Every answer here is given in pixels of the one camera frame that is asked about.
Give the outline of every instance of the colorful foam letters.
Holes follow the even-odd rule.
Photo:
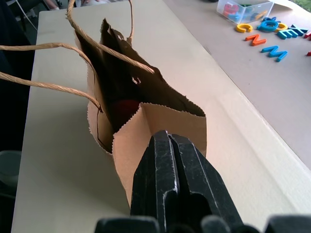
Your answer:
[[[235,22],[238,21],[241,18],[240,15],[232,15],[232,14],[228,15],[227,17],[229,19],[231,19],[232,21],[235,21]]]
[[[263,21],[260,26],[257,27],[257,30],[265,32],[274,32],[278,27],[278,22],[273,20]]]
[[[250,20],[254,21],[256,19],[256,16],[258,15],[258,13],[253,13]]]
[[[251,44],[252,46],[262,45],[267,42],[266,39],[262,39],[262,40],[258,40],[258,39],[259,39],[259,34],[256,34],[256,35],[248,36],[247,38],[245,38],[245,41],[253,40]]]
[[[280,62],[280,61],[282,61],[282,59],[284,57],[286,57],[288,52],[287,51],[276,52],[277,50],[278,50],[278,46],[275,45],[275,46],[264,48],[261,50],[261,52],[270,52],[268,56],[269,57],[278,57],[276,61]]]
[[[253,27],[247,23],[240,23],[237,25],[236,30],[240,33],[245,33],[247,30],[247,32],[250,33],[253,30]]]
[[[292,29],[294,32],[296,32],[298,34],[298,36],[302,36],[304,33],[306,33],[308,31],[308,29],[299,28],[294,24],[289,29]]]
[[[298,33],[294,32],[292,29],[282,30],[277,33],[278,37],[285,40],[286,38],[296,38]]]
[[[288,29],[288,26],[285,23],[279,23],[278,28],[274,32],[277,33],[278,31],[282,31],[286,29]]]
[[[228,16],[229,14],[235,14],[237,13],[239,10],[239,6],[238,5],[230,5],[230,4],[226,4],[224,7],[224,12],[223,15],[224,16]]]
[[[278,22],[278,23],[280,23],[281,21],[277,21],[276,20],[276,17],[272,17],[272,18],[269,18],[269,17],[265,17],[265,18],[263,18],[263,21],[276,21],[276,22]]]
[[[264,15],[267,14],[267,13],[268,13],[268,11],[263,11],[263,12],[259,13],[258,15],[256,15],[255,19],[258,20],[258,19],[264,17]]]
[[[311,32],[308,32],[307,34],[305,34],[305,39],[307,39],[308,37],[310,37],[310,40],[311,40]]]

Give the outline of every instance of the clear plastic box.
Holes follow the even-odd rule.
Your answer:
[[[249,23],[268,17],[273,4],[268,0],[219,0],[217,12],[237,24]]]

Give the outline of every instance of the twisted paper handle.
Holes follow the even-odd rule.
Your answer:
[[[64,43],[47,43],[47,44],[41,44],[41,45],[30,45],[30,46],[3,46],[0,45],[0,50],[11,50],[11,51],[28,51],[28,50],[43,50],[43,49],[52,49],[52,48],[57,48],[57,47],[63,47],[69,50],[74,50],[76,51],[93,69],[94,75],[96,75],[96,71],[91,63],[91,61],[88,59],[88,57],[79,49],[68,45],[68,44],[64,44]],[[78,95],[78,96],[82,96],[82,97],[86,97],[88,98],[92,103],[95,104],[95,106],[102,111],[101,105],[99,104],[99,102],[92,97],[91,95],[76,90],[76,89],[72,89],[72,88],[68,88],[68,87],[64,87],[64,86],[59,86],[59,85],[55,85],[55,84],[51,84],[51,83],[41,83],[41,82],[33,82],[33,81],[29,81],[29,80],[24,80],[24,79],[20,79],[17,77],[14,77],[12,75],[9,74],[5,74],[0,72],[0,79],[3,80],[7,80],[7,81],[11,81],[14,83],[19,83],[19,84],[23,84],[23,85],[27,85],[27,86],[37,86],[37,87],[42,87],[42,88],[46,88],[46,89],[52,89],[52,90],[57,90],[57,91],[63,91],[63,92],[67,92],[67,93],[71,93],[74,95]]]
[[[112,49],[110,49],[104,45],[101,45],[101,44],[97,43],[96,41],[94,41],[90,36],[88,36],[72,19],[71,12],[72,12],[74,1],[75,0],[70,0],[68,3],[67,17],[68,17],[68,21],[70,22],[71,26],[76,30],[77,33],[79,33],[86,41],[88,41],[91,45],[95,46],[96,48],[103,50],[103,51],[105,51],[105,52],[125,61],[125,62],[128,62],[134,66],[137,66],[141,69],[144,69],[147,72],[154,73],[154,71],[151,68],[149,68],[148,66],[146,66],[140,62],[137,62],[137,61],[121,54],[121,53],[118,53],[118,52],[116,52],[116,51],[114,51],[114,50],[112,50]],[[130,2],[130,6],[131,6],[131,34],[127,38],[127,42],[131,44],[133,34],[134,34],[134,26],[133,26],[132,0],[129,0],[129,2]],[[33,46],[1,46],[0,45],[0,50],[28,51],[28,50],[52,49],[52,48],[57,48],[57,47],[63,47],[63,48],[69,49],[69,50],[76,51],[91,66],[91,68],[93,69],[94,75],[97,75],[96,70],[93,67],[89,58],[79,49],[77,49],[71,45],[65,44],[65,43],[47,43],[47,44],[33,45]],[[64,87],[64,86],[59,86],[59,85],[55,85],[55,84],[51,84],[51,83],[41,83],[41,82],[28,81],[28,80],[20,79],[20,78],[17,78],[17,77],[14,77],[12,75],[5,74],[2,72],[0,72],[0,79],[11,81],[14,83],[23,84],[23,85],[28,85],[28,86],[36,86],[36,87],[42,87],[42,88],[46,88],[46,89],[63,91],[63,92],[75,94],[78,96],[86,97],[92,103],[94,103],[95,106],[102,112],[101,105],[99,104],[99,102],[94,97],[92,97],[91,95],[89,95],[85,92],[82,92],[82,91],[79,91],[76,89],[72,89],[72,88],[68,88],[68,87]]]
[[[69,3],[68,3],[67,18],[68,18],[68,21],[69,21],[69,23],[71,24],[71,26],[75,29],[75,31],[76,31],[77,33],[79,33],[88,43],[90,43],[91,45],[93,45],[94,47],[96,47],[96,48],[98,48],[98,49],[100,49],[100,50],[103,50],[103,51],[109,53],[109,54],[112,55],[112,56],[115,56],[115,57],[117,57],[117,58],[119,58],[119,59],[121,59],[121,60],[123,60],[123,61],[125,61],[125,62],[128,62],[129,64],[132,64],[132,65],[134,65],[134,66],[136,66],[136,67],[139,67],[139,68],[141,68],[141,69],[143,69],[143,70],[146,70],[146,71],[149,72],[149,73],[152,73],[152,74],[155,73],[155,71],[154,71],[153,69],[151,69],[150,67],[148,67],[148,66],[146,66],[146,65],[144,65],[144,64],[142,64],[142,63],[140,63],[140,62],[137,62],[137,61],[135,61],[135,60],[133,60],[133,59],[131,59],[131,58],[129,58],[129,57],[127,57],[127,56],[121,54],[121,53],[118,53],[118,52],[116,52],[116,51],[114,51],[114,50],[108,48],[108,47],[105,46],[105,45],[101,45],[101,44],[97,43],[97,42],[96,42],[95,40],[93,40],[89,35],[87,35],[87,34],[76,24],[76,22],[72,19],[71,13],[72,13],[72,8],[73,8],[74,1],[75,1],[75,0],[70,0]],[[130,5],[131,5],[131,17],[132,17],[132,21],[131,21],[131,22],[132,22],[132,29],[131,29],[131,34],[130,34],[130,36],[128,37],[128,41],[132,41],[133,31],[134,31],[134,30],[133,30],[134,27],[133,27],[133,7],[132,7],[132,0],[129,0],[129,2],[130,2]]]

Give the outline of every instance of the paper bag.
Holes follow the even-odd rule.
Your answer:
[[[116,171],[131,203],[134,172],[153,134],[160,130],[189,138],[205,155],[206,118],[203,110],[169,86],[160,71],[132,48],[129,38],[112,29],[104,19],[101,41],[97,43],[74,22],[68,5],[68,20],[75,29],[77,51],[87,63],[88,94],[53,84],[24,82],[0,73],[0,78],[26,85],[67,91],[90,99],[87,118],[91,134],[112,155]],[[47,45],[19,47],[15,50],[46,49]],[[0,49],[14,50],[0,46]]]

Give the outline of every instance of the orange letter n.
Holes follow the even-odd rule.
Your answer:
[[[267,42],[266,39],[263,39],[263,40],[258,40],[258,39],[259,39],[259,34],[256,34],[256,35],[248,36],[247,38],[245,38],[245,41],[253,40],[252,46],[262,45]]]

